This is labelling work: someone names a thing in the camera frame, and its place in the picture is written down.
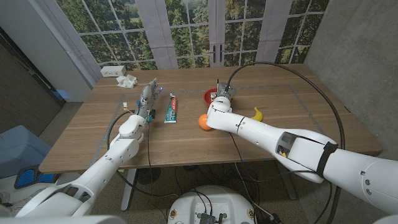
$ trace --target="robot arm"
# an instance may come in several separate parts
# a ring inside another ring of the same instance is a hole
[[[329,180],[390,214],[398,214],[398,162],[338,149],[327,136],[282,129],[232,113],[231,94],[219,91],[207,112],[207,125],[228,131],[272,154],[289,170],[312,182]]]
[[[49,187],[30,200],[16,217],[38,216],[82,216],[91,212],[94,201],[104,189],[110,178],[126,161],[133,158],[139,149],[139,143],[151,117],[157,95],[155,78],[142,91],[139,108],[134,115],[119,128],[119,134],[113,139],[106,154],[98,159],[79,178],[69,183]]]

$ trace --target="toothpaste tube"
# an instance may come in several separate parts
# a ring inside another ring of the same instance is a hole
[[[167,109],[166,118],[164,123],[176,123],[177,122],[177,98],[170,93],[169,108]]]

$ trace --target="white tissue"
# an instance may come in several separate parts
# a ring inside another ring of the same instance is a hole
[[[116,80],[119,83],[118,86],[123,88],[134,88],[134,85],[137,84],[137,78],[132,75],[120,76]]]

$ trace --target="table surface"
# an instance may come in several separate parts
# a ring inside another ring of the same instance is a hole
[[[331,91],[305,65],[288,67],[300,72],[322,89],[336,106],[346,134],[347,150],[376,155],[382,146],[352,115]],[[207,112],[203,101],[207,89],[216,87],[216,79],[227,82],[236,67],[147,70],[128,72],[137,77],[133,89],[116,86],[115,78],[102,78],[70,121],[54,147],[40,165],[45,173],[79,172],[106,152],[106,133],[111,122],[123,112],[122,102],[131,110],[148,82],[157,77],[164,88],[156,101],[156,117],[140,143],[139,152],[121,168],[184,166],[240,162],[231,136],[224,131],[204,131],[198,125]],[[279,128],[302,128],[317,131],[340,141],[336,119],[326,101],[305,81],[281,68],[270,65],[246,67],[231,82],[237,93],[231,102],[234,113],[252,117],[256,106],[264,115],[262,122]],[[169,93],[177,97],[177,123],[164,123]],[[111,132],[111,139],[122,117]],[[259,147],[234,135],[244,161],[263,161],[272,156]]]

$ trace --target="banana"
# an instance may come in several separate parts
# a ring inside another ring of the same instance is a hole
[[[256,115],[254,115],[254,117],[252,117],[251,119],[255,119],[256,121],[261,121],[262,120],[262,113],[257,110],[257,108],[255,107],[254,110],[256,111]]]

